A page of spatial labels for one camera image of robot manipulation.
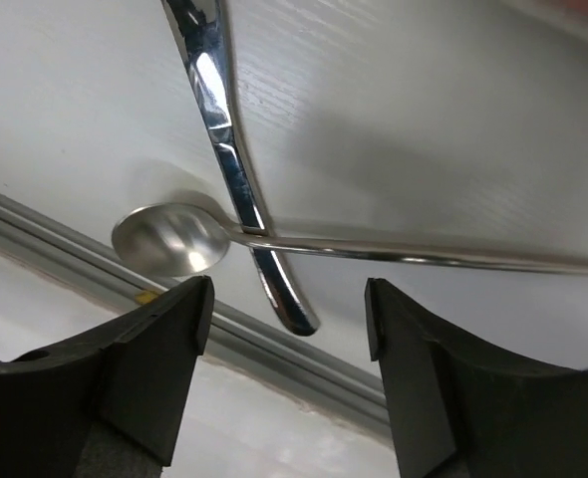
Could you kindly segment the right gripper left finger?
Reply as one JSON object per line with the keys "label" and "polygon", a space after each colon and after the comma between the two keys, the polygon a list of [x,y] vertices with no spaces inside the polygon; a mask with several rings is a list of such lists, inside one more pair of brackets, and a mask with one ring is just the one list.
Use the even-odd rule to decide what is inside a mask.
{"label": "right gripper left finger", "polygon": [[157,477],[172,461],[214,303],[189,279],[66,340],[0,361],[0,477]]}

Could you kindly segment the front aluminium rail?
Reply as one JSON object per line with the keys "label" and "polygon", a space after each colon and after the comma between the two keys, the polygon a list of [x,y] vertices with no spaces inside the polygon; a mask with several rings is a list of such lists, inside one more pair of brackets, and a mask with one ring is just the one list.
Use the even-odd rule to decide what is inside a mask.
{"label": "front aluminium rail", "polygon": [[[119,312],[172,280],[127,269],[107,246],[0,193],[0,252]],[[209,353],[262,381],[390,441],[382,382],[221,302],[214,305]]]}

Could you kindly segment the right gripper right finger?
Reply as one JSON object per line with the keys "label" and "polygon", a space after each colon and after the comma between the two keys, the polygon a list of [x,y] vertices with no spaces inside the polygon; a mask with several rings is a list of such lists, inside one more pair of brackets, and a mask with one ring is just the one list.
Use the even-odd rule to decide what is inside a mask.
{"label": "right gripper right finger", "polygon": [[404,477],[588,477],[588,369],[527,358],[384,279],[365,290]]}

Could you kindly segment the silver spoon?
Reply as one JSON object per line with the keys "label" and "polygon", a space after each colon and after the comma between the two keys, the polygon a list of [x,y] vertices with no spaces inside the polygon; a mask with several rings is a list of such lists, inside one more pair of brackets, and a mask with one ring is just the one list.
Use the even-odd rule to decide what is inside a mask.
{"label": "silver spoon", "polygon": [[204,272],[225,257],[232,243],[253,250],[351,260],[588,276],[588,258],[251,234],[185,203],[160,203],[133,210],[116,223],[111,242],[130,268],[161,277]]}

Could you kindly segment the silver table knife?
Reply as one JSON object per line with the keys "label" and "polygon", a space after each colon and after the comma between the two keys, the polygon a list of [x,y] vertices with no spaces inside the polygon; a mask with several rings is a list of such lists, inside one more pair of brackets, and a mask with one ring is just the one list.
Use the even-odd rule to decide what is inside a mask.
{"label": "silver table knife", "polygon": [[[245,145],[223,1],[164,1],[168,25],[242,231],[269,236],[273,227]],[[263,290],[283,327],[310,337],[319,327],[283,254],[253,249]]]}

